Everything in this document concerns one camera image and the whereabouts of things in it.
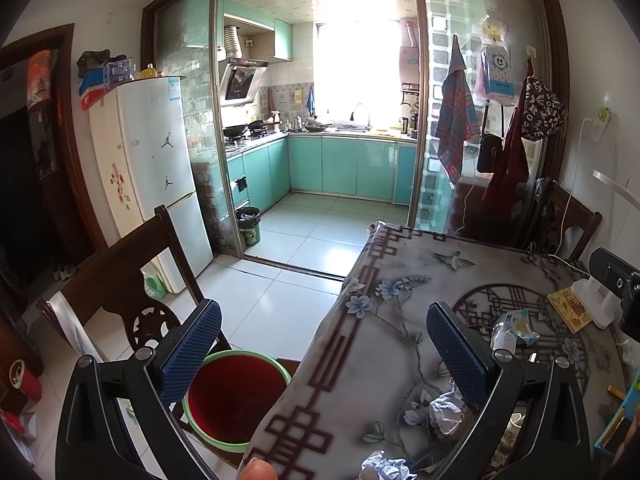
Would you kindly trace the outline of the person's hand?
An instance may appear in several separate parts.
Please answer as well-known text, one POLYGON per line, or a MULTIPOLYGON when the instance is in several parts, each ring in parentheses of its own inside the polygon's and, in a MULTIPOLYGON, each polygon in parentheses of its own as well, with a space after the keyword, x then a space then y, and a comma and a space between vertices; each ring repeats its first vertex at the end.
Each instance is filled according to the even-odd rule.
POLYGON ((278 480, 278 475, 270 463, 253 457, 239 472, 238 480, 278 480))

